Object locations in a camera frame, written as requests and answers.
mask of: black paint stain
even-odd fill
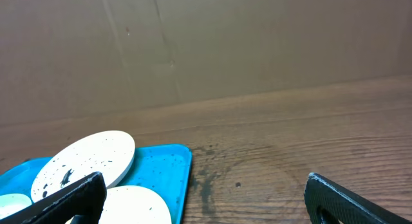
[[[198,189],[199,182],[198,182],[198,180],[196,179],[196,177],[194,175],[192,175],[191,182],[190,182],[189,186],[192,187],[193,190],[195,190],[195,191]]]
[[[63,188],[64,185],[66,185],[67,183],[70,182],[69,177],[73,172],[71,171],[71,169],[69,169],[69,171],[66,172],[66,174],[63,177],[63,180],[60,182],[60,188]]]
[[[205,176],[205,181],[201,185],[201,213],[204,216],[215,216],[216,208],[214,206],[214,202],[211,200],[211,195],[213,193],[212,182],[217,177],[216,173],[209,174],[207,173],[206,169],[203,169],[199,172],[199,175]]]
[[[213,150],[207,150],[204,147],[199,147],[199,150],[201,150],[202,152],[206,153],[207,156],[210,156],[212,154],[215,154],[215,151]]]

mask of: wood grain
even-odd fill
[[[108,129],[192,149],[185,223],[309,223],[310,172],[412,219],[411,76],[3,126],[0,173]]]

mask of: dark stain on wood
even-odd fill
[[[204,147],[198,147],[198,149],[201,150],[202,152],[204,152],[207,156],[215,154],[214,150],[205,149]]]
[[[217,177],[216,172],[209,174],[207,172],[207,168],[199,171],[200,176],[205,176],[204,182],[201,184],[200,196],[201,196],[201,213],[204,216],[209,216],[211,218],[215,218],[216,216],[216,208],[214,205],[214,201],[211,199],[213,193],[213,186],[212,182]]]
[[[196,179],[196,177],[194,175],[192,175],[189,187],[192,187],[193,190],[196,191],[198,189],[198,186],[199,186],[198,180]]]

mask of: white round plate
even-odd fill
[[[2,195],[0,196],[0,219],[19,212],[31,204],[31,199],[24,194]]]
[[[133,163],[135,141],[123,131],[104,131],[76,141],[55,155],[38,173],[32,185],[37,202],[65,186],[101,172],[107,188],[116,186]]]
[[[166,203],[157,193],[128,185],[108,189],[98,223],[171,224],[172,219]]]

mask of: cardboard wall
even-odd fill
[[[0,0],[0,125],[408,73],[410,7]]]

